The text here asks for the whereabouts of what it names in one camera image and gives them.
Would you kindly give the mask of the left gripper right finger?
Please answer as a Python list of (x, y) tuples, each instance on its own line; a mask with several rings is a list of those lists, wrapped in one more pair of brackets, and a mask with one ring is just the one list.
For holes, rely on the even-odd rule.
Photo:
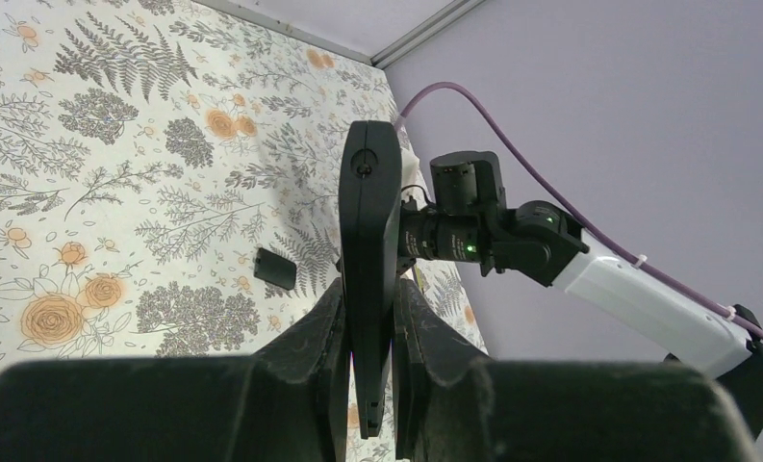
[(497, 361), (400, 280), (396, 454), (410, 461), (755, 461), (763, 354), (711, 378), (660, 363)]

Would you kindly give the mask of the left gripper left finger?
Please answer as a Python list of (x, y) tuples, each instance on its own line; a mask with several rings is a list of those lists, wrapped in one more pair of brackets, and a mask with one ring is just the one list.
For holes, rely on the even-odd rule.
[(342, 283), (250, 355), (33, 361), (0, 373), (0, 461), (342, 461)]

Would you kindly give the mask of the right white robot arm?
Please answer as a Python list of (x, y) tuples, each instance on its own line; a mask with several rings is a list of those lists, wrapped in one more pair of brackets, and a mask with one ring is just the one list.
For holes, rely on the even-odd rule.
[(405, 193), (399, 255), (476, 264), (483, 273), (519, 272), (578, 297), (667, 350), (670, 359), (716, 379), (734, 398), (750, 433), (763, 431), (763, 329), (740, 304), (704, 305), (626, 257), (580, 218), (544, 200), (507, 205), (500, 165), (489, 151), (432, 160), (435, 196)]

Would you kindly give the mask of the black remote battery cover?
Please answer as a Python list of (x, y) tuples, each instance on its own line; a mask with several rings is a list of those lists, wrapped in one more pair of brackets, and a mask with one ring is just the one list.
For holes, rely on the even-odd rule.
[(296, 284), (297, 264), (260, 247), (254, 258), (254, 277), (285, 291), (291, 291)]

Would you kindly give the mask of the floral patterned mat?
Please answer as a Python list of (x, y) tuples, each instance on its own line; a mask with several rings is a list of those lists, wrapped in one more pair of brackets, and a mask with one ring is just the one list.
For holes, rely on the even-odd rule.
[(350, 123), (397, 114), (380, 70), (193, 1), (0, 1), (0, 373), (274, 340), (338, 274)]

